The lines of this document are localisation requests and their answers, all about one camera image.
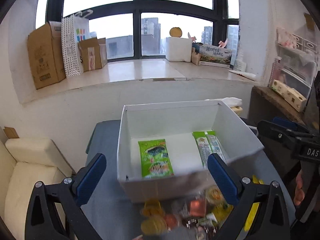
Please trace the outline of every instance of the screw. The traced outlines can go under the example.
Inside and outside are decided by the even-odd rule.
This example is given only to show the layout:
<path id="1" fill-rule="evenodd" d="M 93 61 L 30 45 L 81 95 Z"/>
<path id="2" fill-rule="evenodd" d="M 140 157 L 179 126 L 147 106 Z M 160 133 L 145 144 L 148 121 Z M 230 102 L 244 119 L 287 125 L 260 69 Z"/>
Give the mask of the screw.
<path id="1" fill-rule="evenodd" d="M 251 182 L 251 180 L 247 177 L 243 177 L 242 178 L 242 182 L 245 183 L 245 184 L 249 184 Z"/>
<path id="2" fill-rule="evenodd" d="M 273 185 L 274 187 L 279 187 L 279 186 L 280 186 L 279 182 L 277 182 L 277 181 L 273 181 L 273 182 L 272 182 L 272 185 Z"/>
<path id="3" fill-rule="evenodd" d="M 35 184 L 36 187 L 41 187 L 42 186 L 42 182 L 41 181 L 38 181 L 36 184 Z"/>
<path id="4" fill-rule="evenodd" d="M 64 184 L 70 184 L 72 182 L 72 179 L 70 177 L 67 177 L 63 180 Z"/>

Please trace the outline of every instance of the blue gripper pad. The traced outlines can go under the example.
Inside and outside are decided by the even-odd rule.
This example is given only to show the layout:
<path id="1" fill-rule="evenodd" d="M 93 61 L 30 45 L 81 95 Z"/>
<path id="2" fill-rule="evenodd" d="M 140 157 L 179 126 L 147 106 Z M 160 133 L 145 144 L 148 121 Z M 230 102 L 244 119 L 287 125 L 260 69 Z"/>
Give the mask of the blue gripper pad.
<path id="1" fill-rule="evenodd" d="M 296 131 L 297 130 L 297 124 L 295 122 L 291 122 L 288 120 L 285 120 L 283 118 L 280 117 L 275 117 L 272 119 L 272 122 L 277 124 L 277 125 L 281 125 L 287 129 L 290 129 L 292 131 Z"/>
<path id="2" fill-rule="evenodd" d="M 226 202 L 236 206 L 239 202 L 237 187 L 213 154 L 209 155 L 207 166 Z"/>
<path id="3" fill-rule="evenodd" d="M 75 201 L 78 207 L 87 204 L 106 166 L 106 157 L 101 154 L 76 188 Z"/>

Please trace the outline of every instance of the open cardboard box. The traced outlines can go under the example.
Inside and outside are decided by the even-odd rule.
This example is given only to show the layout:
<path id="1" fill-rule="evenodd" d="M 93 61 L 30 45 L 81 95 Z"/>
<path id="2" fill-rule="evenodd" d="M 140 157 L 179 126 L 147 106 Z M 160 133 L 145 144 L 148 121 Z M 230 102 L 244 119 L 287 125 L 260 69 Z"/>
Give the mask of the open cardboard box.
<path id="1" fill-rule="evenodd" d="M 215 184 L 202 166 L 194 131 L 214 130 L 227 163 L 263 149 L 245 123 L 222 101 L 124 106 L 117 151 L 117 178 L 134 203 L 196 193 Z M 138 141 L 165 139 L 174 176 L 146 179 Z"/>

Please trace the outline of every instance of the cream sofa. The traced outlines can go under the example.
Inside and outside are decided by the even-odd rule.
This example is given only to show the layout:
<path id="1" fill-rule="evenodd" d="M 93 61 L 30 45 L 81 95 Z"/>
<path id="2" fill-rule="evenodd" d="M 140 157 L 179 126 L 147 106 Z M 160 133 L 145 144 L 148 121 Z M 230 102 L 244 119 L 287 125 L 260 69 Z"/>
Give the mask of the cream sofa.
<path id="1" fill-rule="evenodd" d="M 30 196 L 37 181 L 46 185 L 70 177 L 71 168 L 50 139 L 9 139 L 0 141 L 0 216 L 17 240 L 24 240 Z M 61 221 L 65 215 L 56 204 Z"/>

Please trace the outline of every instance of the sofa armrest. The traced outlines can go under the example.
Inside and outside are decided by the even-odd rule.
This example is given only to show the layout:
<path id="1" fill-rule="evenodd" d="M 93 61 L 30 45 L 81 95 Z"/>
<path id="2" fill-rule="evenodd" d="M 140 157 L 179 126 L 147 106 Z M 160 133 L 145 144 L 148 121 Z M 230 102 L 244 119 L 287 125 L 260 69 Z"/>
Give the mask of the sofa armrest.
<path id="1" fill-rule="evenodd" d="M 66 177 L 71 176 L 72 169 L 50 139 L 9 139 L 5 143 L 5 146 L 17 162 L 54 166 L 57 167 Z"/>

